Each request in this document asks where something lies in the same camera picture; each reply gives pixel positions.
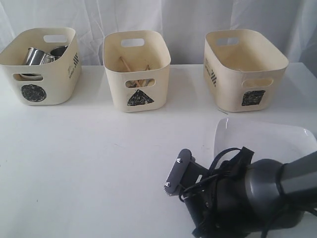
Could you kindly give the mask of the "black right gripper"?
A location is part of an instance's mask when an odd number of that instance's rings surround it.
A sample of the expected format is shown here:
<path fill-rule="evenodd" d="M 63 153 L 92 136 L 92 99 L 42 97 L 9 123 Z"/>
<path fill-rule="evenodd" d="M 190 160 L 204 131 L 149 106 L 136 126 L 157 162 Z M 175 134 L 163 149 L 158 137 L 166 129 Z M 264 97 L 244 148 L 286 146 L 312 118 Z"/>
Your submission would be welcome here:
<path fill-rule="evenodd" d="M 195 224 L 195 237 L 247 237 L 252 219 L 245 175 L 254 152 L 246 147 L 220 152 L 208 173 L 183 192 L 183 201 Z"/>

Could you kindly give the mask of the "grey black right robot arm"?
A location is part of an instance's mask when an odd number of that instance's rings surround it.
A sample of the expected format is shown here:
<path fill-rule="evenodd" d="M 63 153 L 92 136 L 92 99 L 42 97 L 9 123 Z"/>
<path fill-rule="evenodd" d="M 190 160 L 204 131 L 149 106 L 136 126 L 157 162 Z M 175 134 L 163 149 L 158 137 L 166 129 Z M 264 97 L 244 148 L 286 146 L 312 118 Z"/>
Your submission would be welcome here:
<path fill-rule="evenodd" d="M 253 151 L 236 149 L 230 160 L 220 152 L 201 181 L 185 189 L 184 200 L 194 221 L 196 238 L 245 238 L 292 228 L 303 214 L 317 213 L 317 155 L 291 163 L 252 161 Z"/>

